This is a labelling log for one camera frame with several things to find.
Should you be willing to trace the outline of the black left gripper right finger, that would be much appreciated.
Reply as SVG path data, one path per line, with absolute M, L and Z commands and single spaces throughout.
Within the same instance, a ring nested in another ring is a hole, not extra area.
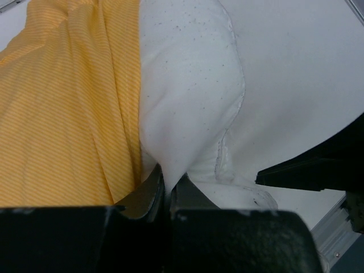
M 170 272 L 322 272 L 295 213 L 220 209 L 183 176 L 172 190 Z

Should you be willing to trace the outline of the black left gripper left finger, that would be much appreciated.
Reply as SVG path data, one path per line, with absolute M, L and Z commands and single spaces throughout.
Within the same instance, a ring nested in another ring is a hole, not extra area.
M 115 205 L 2 208 L 2 272 L 161 272 L 164 181 L 156 166 Z

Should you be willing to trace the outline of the orange Mickey Mouse pillowcase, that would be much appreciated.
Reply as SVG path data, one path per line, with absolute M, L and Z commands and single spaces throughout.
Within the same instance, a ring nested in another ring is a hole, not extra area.
M 1 206 L 131 193 L 140 84 L 138 1 L 31 1 L 1 52 Z

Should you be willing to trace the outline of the white pillow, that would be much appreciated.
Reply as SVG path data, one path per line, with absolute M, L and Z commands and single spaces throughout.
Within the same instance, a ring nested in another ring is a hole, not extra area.
M 166 202 L 186 176 L 221 208 L 276 209 L 234 172 L 228 138 L 245 80 L 221 2 L 140 1 L 139 37 L 143 172 L 161 166 Z

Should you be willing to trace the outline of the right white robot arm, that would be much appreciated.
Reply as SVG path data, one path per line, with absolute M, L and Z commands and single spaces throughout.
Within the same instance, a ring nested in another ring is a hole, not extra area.
M 259 185 L 346 193 L 353 230 L 363 233 L 363 116 L 301 155 L 257 173 Z

